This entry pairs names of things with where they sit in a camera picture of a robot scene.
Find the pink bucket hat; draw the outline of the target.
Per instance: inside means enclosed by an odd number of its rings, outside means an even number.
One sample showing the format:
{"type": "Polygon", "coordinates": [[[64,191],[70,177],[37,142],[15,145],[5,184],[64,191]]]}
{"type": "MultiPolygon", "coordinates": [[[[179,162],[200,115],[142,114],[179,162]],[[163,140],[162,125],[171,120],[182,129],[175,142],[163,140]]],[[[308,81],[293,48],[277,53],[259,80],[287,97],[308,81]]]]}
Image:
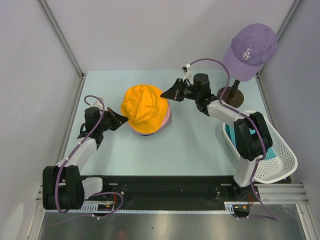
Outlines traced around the pink bucket hat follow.
{"type": "Polygon", "coordinates": [[[170,108],[170,105],[168,105],[167,112],[161,124],[160,130],[164,129],[170,123],[170,117],[171,117],[171,108],[170,108]]]}

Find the purple bucket hat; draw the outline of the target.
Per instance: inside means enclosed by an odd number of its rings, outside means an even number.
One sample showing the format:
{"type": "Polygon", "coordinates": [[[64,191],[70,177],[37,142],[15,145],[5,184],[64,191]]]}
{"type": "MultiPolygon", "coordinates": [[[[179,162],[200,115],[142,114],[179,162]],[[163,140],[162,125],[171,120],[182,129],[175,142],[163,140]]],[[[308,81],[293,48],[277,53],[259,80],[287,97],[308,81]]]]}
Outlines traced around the purple bucket hat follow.
{"type": "Polygon", "coordinates": [[[161,131],[163,131],[163,130],[165,130],[167,127],[168,127],[169,125],[167,125],[165,128],[163,128],[163,129],[158,129],[158,130],[156,130],[156,131],[154,131],[154,132],[151,132],[151,133],[143,133],[143,132],[140,132],[140,131],[137,131],[137,130],[135,130],[133,127],[131,127],[130,126],[130,128],[131,128],[131,130],[133,131],[133,132],[135,132],[135,133],[137,133],[138,135],[140,135],[140,136],[151,136],[151,135],[153,135],[153,134],[156,134],[156,133],[158,133],[158,132],[161,132],[161,131]]]}

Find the yellow hat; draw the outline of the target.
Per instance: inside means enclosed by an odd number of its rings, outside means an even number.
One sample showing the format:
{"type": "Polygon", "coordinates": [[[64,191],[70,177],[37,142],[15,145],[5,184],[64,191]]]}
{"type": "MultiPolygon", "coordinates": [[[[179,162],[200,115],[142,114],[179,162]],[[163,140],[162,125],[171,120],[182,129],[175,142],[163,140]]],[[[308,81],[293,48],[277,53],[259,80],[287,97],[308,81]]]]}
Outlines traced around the yellow hat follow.
{"type": "Polygon", "coordinates": [[[161,97],[162,90],[154,85],[139,84],[124,94],[120,110],[128,124],[142,133],[157,131],[168,110],[168,100],[161,97]]]}

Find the purple baseball cap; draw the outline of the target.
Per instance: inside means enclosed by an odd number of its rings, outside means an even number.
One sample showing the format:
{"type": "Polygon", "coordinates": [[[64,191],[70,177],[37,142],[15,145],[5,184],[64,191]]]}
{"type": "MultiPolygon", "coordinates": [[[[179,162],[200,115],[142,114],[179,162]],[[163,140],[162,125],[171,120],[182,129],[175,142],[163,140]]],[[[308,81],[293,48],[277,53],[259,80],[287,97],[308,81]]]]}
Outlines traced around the purple baseball cap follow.
{"type": "Polygon", "coordinates": [[[222,63],[233,78],[248,82],[273,58],[277,47],[276,33],[265,24],[253,23],[233,37],[222,63]]]}

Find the teal cap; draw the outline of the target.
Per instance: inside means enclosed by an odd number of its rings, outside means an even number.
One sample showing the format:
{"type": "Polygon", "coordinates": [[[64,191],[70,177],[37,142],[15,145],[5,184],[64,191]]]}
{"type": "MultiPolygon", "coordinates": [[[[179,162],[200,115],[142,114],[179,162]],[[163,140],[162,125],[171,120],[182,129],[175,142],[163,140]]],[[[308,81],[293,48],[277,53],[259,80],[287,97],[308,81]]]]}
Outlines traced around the teal cap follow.
{"type": "MultiPolygon", "coordinates": [[[[230,127],[229,125],[225,126],[226,133],[228,137],[230,138],[232,144],[236,147],[236,137],[235,137],[235,131],[233,127],[230,127]]],[[[273,159],[277,156],[275,151],[273,150],[272,147],[270,147],[267,152],[266,152],[266,157],[265,160],[270,160],[273,159]]]]}

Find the grey bucket hat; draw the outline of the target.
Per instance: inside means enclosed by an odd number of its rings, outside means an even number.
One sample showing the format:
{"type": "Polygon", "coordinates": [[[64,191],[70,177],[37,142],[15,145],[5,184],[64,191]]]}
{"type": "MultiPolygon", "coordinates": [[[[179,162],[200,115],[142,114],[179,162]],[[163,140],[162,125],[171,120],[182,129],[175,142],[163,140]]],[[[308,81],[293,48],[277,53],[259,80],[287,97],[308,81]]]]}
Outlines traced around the grey bucket hat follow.
{"type": "Polygon", "coordinates": [[[170,111],[169,113],[169,117],[168,117],[168,120],[167,120],[167,124],[170,125],[173,121],[173,115],[172,115],[172,111],[170,111]]]}

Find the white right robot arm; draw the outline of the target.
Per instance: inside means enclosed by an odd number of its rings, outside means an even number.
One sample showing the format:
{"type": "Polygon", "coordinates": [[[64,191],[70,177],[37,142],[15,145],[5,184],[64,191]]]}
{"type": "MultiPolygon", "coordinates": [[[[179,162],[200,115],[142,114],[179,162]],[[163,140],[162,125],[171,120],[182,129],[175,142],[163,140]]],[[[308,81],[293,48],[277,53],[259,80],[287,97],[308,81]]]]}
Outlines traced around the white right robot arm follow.
{"type": "Polygon", "coordinates": [[[253,181],[257,162],[273,145],[264,116],[258,111],[247,115],[219,100],[211,93],[209,76],[205,73],[195,74],[192,84],[188,79],[177,78],[173,86],[160,96],[176,102],[194,100],[201,113],[233,127],[235,147],[240,158],[233,176],[237,184],[230,188],[230,194],[237,201],[247,197],[247,186],[253,181]]]}

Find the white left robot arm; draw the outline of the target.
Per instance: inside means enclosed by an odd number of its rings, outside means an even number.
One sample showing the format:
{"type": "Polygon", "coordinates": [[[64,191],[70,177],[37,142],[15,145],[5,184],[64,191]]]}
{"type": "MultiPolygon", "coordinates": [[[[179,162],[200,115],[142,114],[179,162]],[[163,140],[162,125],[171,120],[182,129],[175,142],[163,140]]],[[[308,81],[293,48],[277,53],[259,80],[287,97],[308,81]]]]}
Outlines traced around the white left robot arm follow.
{"type": "Polygon", "coordinates": [[[42,172],[42,204],[46,210],[66,212],[79,210],[91,196],[105,200],[111,188],[100,177],[81,175],[89,158],[99,149],[104,132],[116,131],[128,121],[111,108],[91,106],[84,111],[85,122],[81,125],[77,145],[71,153],[54,166],[42,172]]]}

